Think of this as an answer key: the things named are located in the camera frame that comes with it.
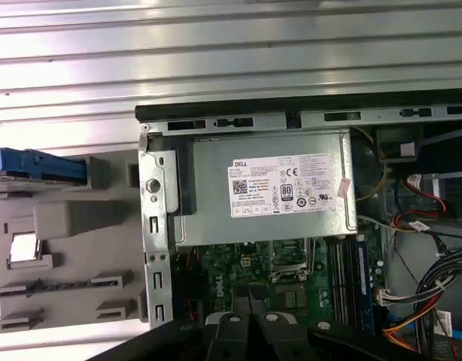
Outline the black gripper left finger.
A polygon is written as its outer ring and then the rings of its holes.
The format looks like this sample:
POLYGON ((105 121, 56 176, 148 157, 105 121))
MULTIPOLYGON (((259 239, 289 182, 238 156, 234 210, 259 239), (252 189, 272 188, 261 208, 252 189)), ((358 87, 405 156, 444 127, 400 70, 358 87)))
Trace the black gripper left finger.
POLYGON ((246 360, 251 316, 251 289, 235 287, 233 309, 209 314, 203 332, 205 360, 246 360))

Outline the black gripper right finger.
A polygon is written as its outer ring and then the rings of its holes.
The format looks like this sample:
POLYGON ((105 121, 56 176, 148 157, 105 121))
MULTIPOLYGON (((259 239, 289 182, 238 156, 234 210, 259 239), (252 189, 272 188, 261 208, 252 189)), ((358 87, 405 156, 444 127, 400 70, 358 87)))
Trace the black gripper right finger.
POLYGON ((291 314, 270 311, 263 285, 250 285, 250 360, 314 360, 307 332, 291 314))

